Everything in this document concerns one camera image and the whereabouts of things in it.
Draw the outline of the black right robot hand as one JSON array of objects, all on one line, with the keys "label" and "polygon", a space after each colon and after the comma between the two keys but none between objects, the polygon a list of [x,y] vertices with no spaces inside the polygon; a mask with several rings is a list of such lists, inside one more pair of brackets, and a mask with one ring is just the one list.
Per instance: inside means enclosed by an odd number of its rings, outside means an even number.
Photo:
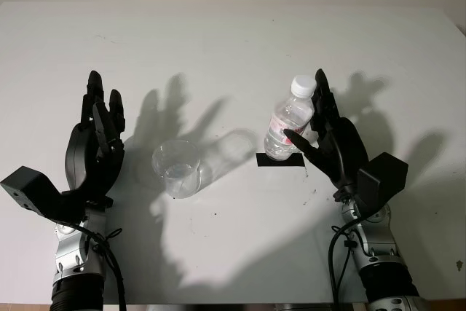
[{"label": "black right robot hand", "polygon": [[368,154],[354,124],[339,114],[336,100],[322,69],[315,74],[316,88],[311,97],[315,108],[309,121],[317,133],[315,148],[297,132],[285,129],[286,137],[304,156],[323,172],[338,191],[354,194],[359,169],[368,162]]}]

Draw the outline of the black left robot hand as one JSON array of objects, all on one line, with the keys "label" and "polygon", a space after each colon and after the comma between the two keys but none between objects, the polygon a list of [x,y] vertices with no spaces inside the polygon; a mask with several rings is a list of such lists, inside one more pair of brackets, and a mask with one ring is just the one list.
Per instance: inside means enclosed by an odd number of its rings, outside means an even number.
[{"label": "black left robot hand", "polygon": [[113,89],[104,101],[101,75],[91,71],[82,99],[81,118],[71,131],[65,155],[70,190],[86,202],[103,201],[122,167],[125,147],[122,96]]}]

